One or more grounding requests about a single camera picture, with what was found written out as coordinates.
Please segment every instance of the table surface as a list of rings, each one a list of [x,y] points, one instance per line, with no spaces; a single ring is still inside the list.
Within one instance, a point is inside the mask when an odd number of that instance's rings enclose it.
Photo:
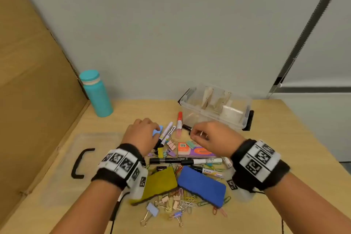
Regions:
[[[62,157],[67,152],[74,138],[81,133],[124,132],[136,118],[149,117],[160,125],[167,125],[177,119],[179,104],[172,100],[123,100],[113,103],[114,113],[106,118],[95,115],[90,105],[81,117],[78,125],[61,148],[58,157],[52,164],[43,180],[33,192],[26,197],[13,216],[5,224],[0,234],[49,233],[54,225],[68,210],[67,205],[44,207],[40,197],[49,179]],[[246,138],[262,139],[276,151],[292,168],[292,172],[311,188],[335,205],[347,216],[351,217],[351,176],[321,145],[313,134],[303,126],[298,118],[281,100],[254,100],[255,110],[250,131],[243,131]],[[182,139],[189,139],[186,131]],[[114,233],[182,233],[187,231],[218,232],[222,230],[235,233],[280,234],[281,218],[263,194],[256,194],[252,201],[242,203],[234,198],[223,208],[228,218],[212,214],[212,207],[206,205],[193,208],[192,214],[185,213],[182,217],[183,228],[178,221],[168,221],[162,211],[157,218],[148,221],[141,228],[139,221],[144,217],[146,204],[136,207],[123,202],[120,206],[114,225]],[[110,232],[111,223],[105,233]],[[291,233],[285,225],[284,233]]]

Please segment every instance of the plastic storage box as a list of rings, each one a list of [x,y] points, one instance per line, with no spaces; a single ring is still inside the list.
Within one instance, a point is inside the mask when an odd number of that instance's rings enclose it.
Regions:
[[[248,123],[251,101],[247,96],[200,84],[187,90],[178,103],[182,106],[183,124],[193,127],[197,122],[217,120],[239,130]]]

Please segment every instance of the teal water bottle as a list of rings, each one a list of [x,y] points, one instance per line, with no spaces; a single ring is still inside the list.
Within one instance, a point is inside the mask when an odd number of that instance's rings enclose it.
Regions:
[[[79,77],[97,116],[107,117],[111,115],[113,108],[99,72],[97,70],[86,70]]]

